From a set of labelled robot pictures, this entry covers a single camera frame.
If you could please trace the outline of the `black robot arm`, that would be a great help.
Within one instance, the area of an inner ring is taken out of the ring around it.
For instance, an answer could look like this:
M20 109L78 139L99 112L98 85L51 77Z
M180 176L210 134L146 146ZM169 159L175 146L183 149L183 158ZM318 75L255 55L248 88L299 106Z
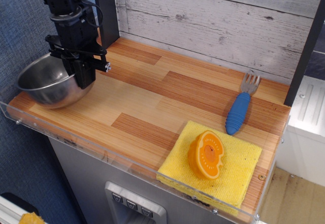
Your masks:
M56 35L48 35L50 54L60 58L69 75L85 89L95 81L97 70L108 72L107 51L98 42L98 28L93 13L95 4L87 0L43 0L49 7Z

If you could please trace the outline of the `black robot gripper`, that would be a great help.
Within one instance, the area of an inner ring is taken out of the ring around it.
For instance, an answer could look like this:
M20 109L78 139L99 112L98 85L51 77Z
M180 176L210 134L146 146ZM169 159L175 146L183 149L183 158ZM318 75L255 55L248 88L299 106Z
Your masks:
M95 69L108 72L110 63L107 51L98 42L98 28L93 19L81 18L73 22L57 22L57 35L48 35L45 40L50 52L60 57L69 76L75 73L81 89L86 89L95 81Z

